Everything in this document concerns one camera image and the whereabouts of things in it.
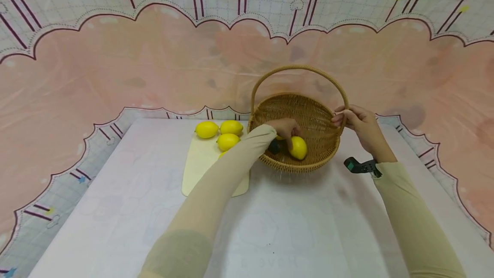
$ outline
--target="woven basket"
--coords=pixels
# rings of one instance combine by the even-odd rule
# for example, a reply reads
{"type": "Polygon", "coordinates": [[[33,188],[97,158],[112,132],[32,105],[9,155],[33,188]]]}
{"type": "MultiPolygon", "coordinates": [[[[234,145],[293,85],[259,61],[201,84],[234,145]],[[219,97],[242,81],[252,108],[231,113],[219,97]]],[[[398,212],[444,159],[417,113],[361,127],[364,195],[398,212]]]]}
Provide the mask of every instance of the woven basket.
{"type": "Polygon", "coordinates": [[[303,160],[293,158],[286,147],[286,142],[280,142],[282,150],[279,154],[273,155],[269,151],[266,151],[260,157],[260,160],[282,172],[307,173],[317,170],[328,163],[337,152],[340,136],[346,124],[346,118],[343,119],[341,127],[338,128],[331,122],[334,114],[330,109],[311,98],[294,93],[271,96],[254,108],[257,88],[259,88],[264,80],[280,71],[295,69],[309,70],[325,77],[325,79],[337,87],[343,97],[345,108],[348,108],[348,99],[344,90],[335,79],[328,76],[325,72],[301,64],[283,66],[266,73],[254,86],[250,106],[251,115],[247,131],[250,132],[257,126],[272,119],[295,119],[302,127],[302,138],[307,144],[306,157],[303,160]]]}

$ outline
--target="beige cutting board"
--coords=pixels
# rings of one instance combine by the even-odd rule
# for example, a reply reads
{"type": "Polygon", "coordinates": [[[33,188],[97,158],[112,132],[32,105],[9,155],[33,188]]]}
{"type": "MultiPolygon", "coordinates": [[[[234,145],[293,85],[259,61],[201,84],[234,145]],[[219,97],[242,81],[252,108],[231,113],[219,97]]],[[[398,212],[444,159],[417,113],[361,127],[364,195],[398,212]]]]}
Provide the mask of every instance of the beige cutting board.
{"type": "MultiPolygon", "coordinates": [[[[213,121],[218,126],[221,125],[223,121],[213,121]]],[[[247,135],[247,122],[240,121],[244,126],[244,134],[240,137],[241,139],[247,135]]],[[[220,133],[215,137],[210,139],[201,139],[195,133],[192,133],[192,142],[189,147],[189,153],[187,154],[187,161],[185,162],[184,178],[182,181],[182,194],[184,196],[189,196],[192,189],[201,179],[202,175],[218,160],[221,150],[218,148],[216,141],[220,133]]],[[[247,192],[249,184],[249,174],[244,176],[244,179],[238,185],[237,190],[233,193],[233,196],[240,196],[247,192]]]]}

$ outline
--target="white tablecloth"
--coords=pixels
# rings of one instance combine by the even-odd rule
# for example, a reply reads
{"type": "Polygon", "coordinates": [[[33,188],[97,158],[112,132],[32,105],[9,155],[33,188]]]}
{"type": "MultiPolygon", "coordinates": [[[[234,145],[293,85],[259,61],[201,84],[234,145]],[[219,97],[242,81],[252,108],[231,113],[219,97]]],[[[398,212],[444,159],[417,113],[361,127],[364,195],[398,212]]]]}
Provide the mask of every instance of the white tablecloth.
{"type": "MultiPolygon", "coordinates": [[[[30,278],[134,278],[185,197],[182,172],[200,121],[140,119],[115,149],[30,278]]],[[[494,253],[391,126],[388,142],[451,240],[468,277],[492,277],[494,253]]],[[[370,156],[346,129],[329,164],[286,183],[257,162],[231,199],[206,277],[408,277],[369,174],[343,161],[370,156]]]]}

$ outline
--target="forearm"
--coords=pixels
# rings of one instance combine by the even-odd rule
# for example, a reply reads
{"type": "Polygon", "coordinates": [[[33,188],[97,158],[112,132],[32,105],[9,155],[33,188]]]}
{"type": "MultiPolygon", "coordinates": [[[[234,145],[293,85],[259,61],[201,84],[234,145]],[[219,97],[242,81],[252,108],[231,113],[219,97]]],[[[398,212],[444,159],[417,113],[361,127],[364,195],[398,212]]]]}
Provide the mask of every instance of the forearm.
{"type": "Polygon", "coordinates": [[[153,245],[139,278],[204,275],[228,200],[275,137],[274,128],[259,126],[206,171],[153,245]]]}
{"type": "Polygon", "coordinates": [[[375,178],[412,278],[464,278],[445,233],[399,163],[379,163],[375,178]]]}
{"type": "Polygon", "coordinates": [[[228,200],[275,137],[276,131],[271,126],[262,125],[224,154],[196,184],[167,232],[196,230],[214,242],[228,200]]]}

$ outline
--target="lemon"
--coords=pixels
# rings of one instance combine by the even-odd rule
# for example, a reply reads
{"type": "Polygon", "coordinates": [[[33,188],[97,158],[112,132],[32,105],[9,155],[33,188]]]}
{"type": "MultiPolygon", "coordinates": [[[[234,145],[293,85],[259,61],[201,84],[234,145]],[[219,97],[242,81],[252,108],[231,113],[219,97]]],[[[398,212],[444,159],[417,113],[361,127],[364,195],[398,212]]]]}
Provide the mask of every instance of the lemon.
{"type": "Polygon", "coordinates": [[[240,135],[243,129],[244,126],[238,121],[224,121],[221,124],[219,131],[221,131],[221,134],[233,133],[240,135]]]}
{"type": "Polygon", "coordinates": [[[307,144],[301,137],[292,137],[293,149],[290,151],[290,154],[297,158],[298,160],[302,160],[305,158],[307,154],[307,144]]]}
{"type": "Polygon", "coordinates": [[[196,126],[195,133],[199,138],[209,139],[215,136],[218,132],[218,125],[212,121],[203,121],[196,126]]]}
{"type": "Polygon", "coordinates": [[[218,147],[222,151],[227,151],[228,149],[237,145],[238,142],[240,142],[240,138],[232,133],[226,133],[220,135],[217,141],[218,147]]]}

